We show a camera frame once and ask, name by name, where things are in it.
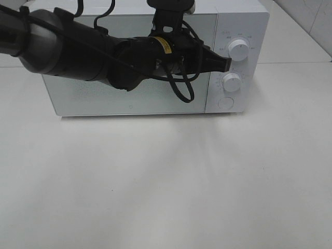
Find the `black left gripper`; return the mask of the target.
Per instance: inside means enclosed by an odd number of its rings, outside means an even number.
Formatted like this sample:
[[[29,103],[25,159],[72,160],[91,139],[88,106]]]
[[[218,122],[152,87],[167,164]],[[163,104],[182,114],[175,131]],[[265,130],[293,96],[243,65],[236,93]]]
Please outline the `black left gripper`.
[[[230,70],[232,58],[216,54],[201,39],[191,35],[179,37],[153,36],[153,42],[160,49],[155,53],[155,69],[153,74],[165,76],[162,68],[165,63],[172,74],[180,75],[179,63],[182,62],[187,74],[221,72]]]

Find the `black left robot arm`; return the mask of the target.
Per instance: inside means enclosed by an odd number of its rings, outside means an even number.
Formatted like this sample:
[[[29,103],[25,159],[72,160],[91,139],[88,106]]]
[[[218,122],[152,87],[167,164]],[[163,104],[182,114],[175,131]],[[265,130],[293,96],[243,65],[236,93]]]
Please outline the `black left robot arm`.
[[[151,33],[129,38],[110,36],[97,23],[77,22],[82,1],[76,13],[2,6],[1,53],[33,73],[101,81],[126,91],[145,79],[190,83],[202,73],[229,71],[231,59],[213,52],[184,21],[194,1],[147,4],[155,9]]]

